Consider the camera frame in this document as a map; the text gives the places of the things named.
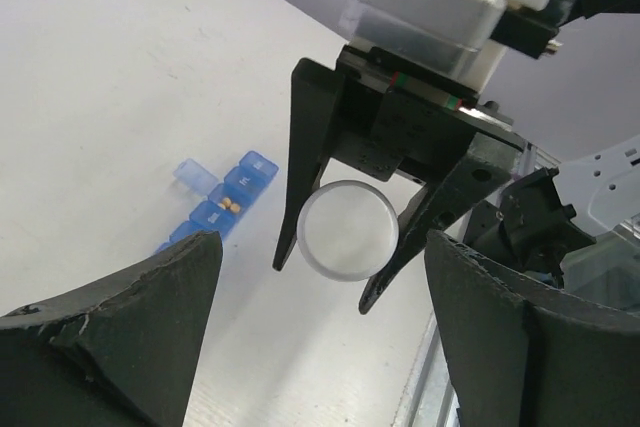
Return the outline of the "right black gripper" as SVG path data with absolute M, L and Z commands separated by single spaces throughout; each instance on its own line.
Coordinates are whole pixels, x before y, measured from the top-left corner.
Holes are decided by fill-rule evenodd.
M 367 314 L 427 244 L 506 184 L 518 137 L 470 115 L 477 92 L 379 47 L 344 46 L 331 67 L 301 59 L 291 74 L 285 210 L 272 267 L 281 271 L 297 222 L 330 161 L 386 182 L 425 185 L 398 216 L 399 238 L 358 303 Z

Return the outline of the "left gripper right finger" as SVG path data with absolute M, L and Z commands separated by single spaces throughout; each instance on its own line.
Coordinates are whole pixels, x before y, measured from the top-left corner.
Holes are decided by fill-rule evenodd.
M 463 426 L 636 426 L 639 318 L 432 230 L 426 276 Z

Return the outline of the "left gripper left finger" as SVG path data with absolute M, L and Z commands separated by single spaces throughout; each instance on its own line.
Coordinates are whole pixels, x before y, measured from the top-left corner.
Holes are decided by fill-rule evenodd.
M 179 426 L 223 246 L 197 232 L 1 319 L 5 426 Z

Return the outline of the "white bottle cap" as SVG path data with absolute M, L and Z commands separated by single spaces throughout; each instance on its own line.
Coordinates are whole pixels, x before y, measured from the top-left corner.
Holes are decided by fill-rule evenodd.
M 338 282 L 373 277 L 399 243 L 399 221 L 388 198 L 357 180 L 328 183 L 303 204 L 296 224 L 306 263 Z

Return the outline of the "blue weekly pill organizer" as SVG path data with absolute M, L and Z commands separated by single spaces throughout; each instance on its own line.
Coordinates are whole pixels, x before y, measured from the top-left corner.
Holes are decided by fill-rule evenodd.
M 174 178 L 199 202 L 155 253 L 198 231 L 217 232 L 225 240 L 278 172 L 276 163 L 254 150 L 246 152 L 221 179 L 194 159 L 184 160 L 174 169 Z

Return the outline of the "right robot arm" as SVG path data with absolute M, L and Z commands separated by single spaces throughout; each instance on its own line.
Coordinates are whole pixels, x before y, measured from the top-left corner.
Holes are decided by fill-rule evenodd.
M 286 200 L 273 268 L 293 249 L 364 281 L 367 313 L 427 244 L 495 192 L 474 248 L 564 284 L 561 262 L 639 210 L 639 141 L 516 171 L 526 141 L 480 94 L 504 52 L 557 50 L 567 23 L 637 13 L 639 0 L 348 0 L 333 68 L 291 75 Z

